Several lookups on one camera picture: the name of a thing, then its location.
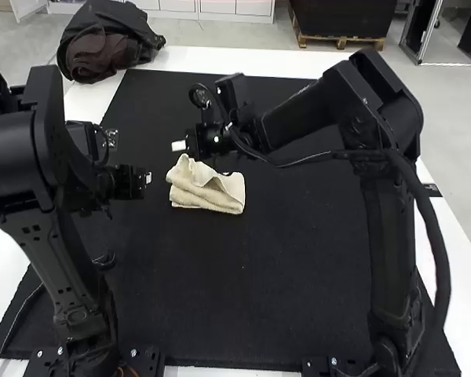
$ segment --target black bag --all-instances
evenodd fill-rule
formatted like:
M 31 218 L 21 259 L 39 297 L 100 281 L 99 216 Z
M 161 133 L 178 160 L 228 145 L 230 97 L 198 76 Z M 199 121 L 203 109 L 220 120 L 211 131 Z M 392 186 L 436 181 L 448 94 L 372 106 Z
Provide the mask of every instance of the black bag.
M 112 76 L 117 68 L 129 68 L 152 60 L 152 51 L 160 50 L 166 39 L 157 35 L 147 24 L 148 15 L 132 2 L 114 2 L 111 0 L 87 0 L 73 16 L 61 36 L 57 49 L 57 64 L 63 75 L 70 80 L 93 83 Z M 71 51 L 73 41 L 98 31 L 103 38 L 97 46 Z M 105 35 L 123 35 L 126 38 L 125 53 L 119 57 L 116 67 L 111 61 L 108 46 L 104 48 Z

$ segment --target wooden pallet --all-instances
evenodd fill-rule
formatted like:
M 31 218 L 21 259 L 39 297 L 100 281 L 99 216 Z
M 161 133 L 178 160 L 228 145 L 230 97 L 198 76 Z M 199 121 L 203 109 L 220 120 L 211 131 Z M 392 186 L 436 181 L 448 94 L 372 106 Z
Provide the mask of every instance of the wooden pallet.
M 291 18 L 291 24 L 293 25 L 293 30 L 297 37 L 298 46 L 301 49 L 307 48 L 307 41 L 335 41 L 337 43 L 337 49 L 345 49 L 347 41 L 349 42 L 372 42 L 374 43 L 374 48 L 377 51 L 382 51 L 384 49 L 385 38 L 360 38 L 356 36 L 335 36 L 335 35 L 305 35 L 302 34 L 300 26 L 298 26 L 297 17 L 291 5 L 288 5 L 288 12 Z

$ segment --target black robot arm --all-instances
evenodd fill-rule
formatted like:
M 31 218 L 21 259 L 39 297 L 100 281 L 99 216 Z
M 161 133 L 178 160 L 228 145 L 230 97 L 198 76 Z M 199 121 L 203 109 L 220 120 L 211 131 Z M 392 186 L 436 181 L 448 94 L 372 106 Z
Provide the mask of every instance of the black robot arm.
M 200 84 L 194 86 L 190 98 L 203 120 L 187 131 L 184 141 L 173 143 L 173 149 L 184 149 L 196 159 L 237 151 L 275 167 L 347 159 L 360 177 L 367 211 L 368 324 L 378 375 L 424 372 L 420 365 L 426 362 L 418 361 L 426 359 L 429 341 L 443 329 L 451 289 L 443 237 L 415 173 L 423 124 L 420 105 L 373 50 L 353 54 L 264 115 L 254 114 L 244 80 L 241 74 L 220 79 L 215 82 L 216 94 Z M 220 120 L 214 119 L 214 104 Z M 340 130 L 345 150 L 286 162 L 272 158 L 272 152 L 284 145 L 333 125 Z M 425 323 L 417 282 L 414 198 L 436 261 L 438 290 L 431 324 Z
M 65 362 L 46 375 L 111 377 L 120 362 L 115 305 L 71 213 L 141 199 L 150 176 L 105 166 L 108 140 L 102 158 L 97 147 L 102 129 L 65 125 L 62 96 L 54 66 L 32 68 L 27 85 L 11 90 L 0 76 L 0 228 L 21 246 L 53 301 Z M 76 145 L 71 135 L 80 133 Z

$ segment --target beige towel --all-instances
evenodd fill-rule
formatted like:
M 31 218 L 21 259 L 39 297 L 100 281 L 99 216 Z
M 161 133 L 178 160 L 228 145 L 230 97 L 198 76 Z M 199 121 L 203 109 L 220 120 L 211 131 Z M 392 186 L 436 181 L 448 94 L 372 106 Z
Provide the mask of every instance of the beige towel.
M 166 181 L 172 184 L 173 207 L 204 208 L 227 214 L 241 214 L 244 210 L 246 192 L 241 173 L 219 174 L 184 153 L 167 172 Z

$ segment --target black wire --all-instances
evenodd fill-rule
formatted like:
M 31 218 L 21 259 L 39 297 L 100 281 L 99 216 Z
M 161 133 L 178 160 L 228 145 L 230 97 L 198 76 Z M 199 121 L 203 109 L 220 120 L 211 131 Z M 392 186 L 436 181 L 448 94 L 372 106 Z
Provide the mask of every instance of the black wire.
M 378 365 L 377 363 L 372 364 L 364 371 L 362 371 L 359 375 L 348 375 L 347 373 L 341 371 L 338 368 L 334 368 L 334 370 L 337 372 L 338 377 L 368 377 L 369 375 L 373 375 L 375 372 L 378 372 L 380 370 L 380 365 Z
M 230 133 L 230 136 L 232 137 L 232 141 L 234 142 L 234 144 L 237 146 L 237 148 L 240 151 L 242 151 L 243 153 L 245 153 L 246 155 L 250 157 L 259 159 L 260 161 L 263 161 L 264 163 L 269 163 L 273 167 L 276 167 L 278 169 L 284 169 L 287 167 L 295 167 L 297 165 L 301 165 L 304 163 L 318 163 L 321 161 L 327 161 L 327 160 L 333 159 L 338 153 L 341 153 L 341 151 L 326 151 L 326 152 L 320 152 L 314 155 L 302 157 L 300 159 L 296 159 L 296 160 L 289 161 L 286 163 L 277 162 L 269 158 L 268 156 L 265 156 L 264 154 L 260 153 L 256 149 L 251 148 L 248 144 L 246 144 L 243 141 L 239 130 L 237 130 L 235 126 L 231 126 L 228 129 L 228 132 Z
M 103 127 L 95 124 L 94 129 L 96 130 L 97 133 L 101 134 L 104 138 L 104 156 L 101 161 L 94 162 L 94 165 L 96 167 L 105 167 L 106 164 L 108 163 L 108 160 L 110 159 L 110 142 L 108 140 L 108 135 L 106 132 L 104 132 Z
M 79 125 L 84 126 L 84 127 L 86 126 L 86 124 L 84 122 L 78 122 L 76 120 L 71 120 L 70 122 L 75 123 L 75 124 L 79 124 Z M 104 138 L 104 145 L 105 145 L 103 159 L 100 160 L 100 161 L 93 161 L 93 164 L 94 164 L 95 167 L 104 167 L 104 166 L 106 166 L 106 164 L 108 163 L 108 160 L 110 159 L 110 145 L 108 143 L 108 135 L 107 135 L 106 132 L 104 132 L 103 127 L 100 126 L 99 124 L 94 124 L 93 123 L 93 126 L 94 126 L 94 130 L 96 131 L 96 133 L 100 134 Z
M 108 254 L 101 255 L 99 258 L 92 260 L 93 264 L 98 268 L 100 271 L 107 271 L 108 269 L 115 266 L 116 263 L 116 253 L 114 251 L 109 251 Z M 9 331 L 7 331 L 7 335 L 3 339 L 2 345 L 0 346 L 0 358 L 2 357 L 4 349 L 9 345 L 10 340 L 14 336 L 16 332 L 16 326 L 19 322 L 20 316 L 22 315 L 23 311 L 30 305 L 30 303 L 41 293 L 43 292 L 44 284 L 40 284 L 36 287 L 28 297 L 26 297 L 23 301 L 23 304 L 17 311 L 16 316 L 14 317 L 13 322 L 10 325 Z
M 38 294 L 42 291 L 43 288 L 44 288 L 44 284 L 40 284 L 23 301 L 23 304 L 21 305 L 21 307 L 19 308 L 16 316 L 14 317 L 14 320 L 13 320 L 12 324 L 10 325 L 9 331 L 7 332 L 7 335 L 3 339 L 2 345 L 0 346 L 0 357 L 2 356 L 3 350 L 9 345 L 9 342 L 10 342 L 10 339 L 12 338 L 12 335 L 13 335 L 13 332 L 15 330 L 16 324 L 17 324 L 24 308 L 26 308 L 26 306 L 28 306 L 30 304 L 30 301 L 32 301 L 33 299 L 35 299 L 38 296 Z
M 319 162 L 339 157 L 348 159 L 354 155 L 366 155 L 370 156 L 372 159 L 375 156 L 380 158 L 385 155 L 389 161 L 400 171 L 403 179 L 408 185 L 408 188 L 413 194 L 415 202 L 417 203 L 417 208 L 421 213 L 422 218 L 424 219 L 436 266 L 436 295 L 434 299 L 433 315 L 431 323 L 429 326 L 426 326 L 426 330 L 422 336 L 422 341 L 419 346 L 421 351 L 418 353 L 418 355 L 416 355 L 416 361 L 414 363 L 413 370 L 413 376 L 415 377 L 418 377 L 419 373 L 421 373 L 423 376 L 427 375 L 426 372 L 429 368 L 429 352 L 434 347 L 436 338 L 442 332 L 445 325 L 445 320 L 447 318 L 448 306 L 450 304 L 451 296 L 451 277 L 447 248 L 445 247 L 443 235 L 441 234 L 440 224 L 436 217 L 436 212 L 434 211 L 431 200 L 429 199 L 429 194 L 418 179 L 417 173 L 414 171 L 413 166 L 395 149 L 387 149 L 383 152 L 383 154 L 382 152 L 371 151 L 329 151 L 307 156 L 303 159 L 292 161 L 290 163 L 278 164 L 275 161 L 270 160 L 267 156 L 261 154 L 259 151 L 256 151 L 249 145 L 245 144 L 236 127 L 230 126 L 228 130 L 232 136 L 232 140 L 239 150 L 249 156 L 254 157 L 255 159 L 270 163 L 274 167 L 278 168 L 292 167 L 302 163 Z
M 410 163 L 394 149 L 386 151 L 391 163 L 397 167 L 406 181 L 408 188 L 415 197 L 417 208 L 424 219 L 427 236 L 431 245 L 431 251 L 436 266 L 436 294 L 434 296 L 434 310 L 429 326 L 426 326 L 420 344 L 421 352 L 416 355 L 414 376 L 427 375 L 429 368 L 429 353 L 435 346 L 436 338 L 442 332 L 447 318 L 448 306 L 451 295 L 450 263 L 448 261 L 447 248 L 441 234 L 440 224 L 436 217 L 429 194 L 419 181 L 414 168 Z
M 194 94 L 197 90 L 202 90 L 203 92 L 209 94 L 209 97 L 210 100 L 211 100 L 211 103 L 212 104 L 216 104 L 216 106 L 218 107 L 218 111 L 220 112 L 220 115 L 221 115 L 221 118 L 225 121 L 225 123 L 229 123 L 230 122 L 230 118 L 228 116 L 228 113 L 224 107 L 224 105 L 221 103 L 221 99 L 220 99 L 220 96 L 217 96 L 214 94 L 214 92 L 208 88 L 207 86 L 205 86 L 204 84 L 201 84 L 200 82 L 197 82 L 196 84 L 194 84 L 190 90 L 188 91 L 188 98 L 190 99 L 190 101 L 197 107 L 197 108 L 206 108 L 206 105 L 205 104 L 201 104 L 200 102 L 198 102 L 195 97 L 194 97 Z

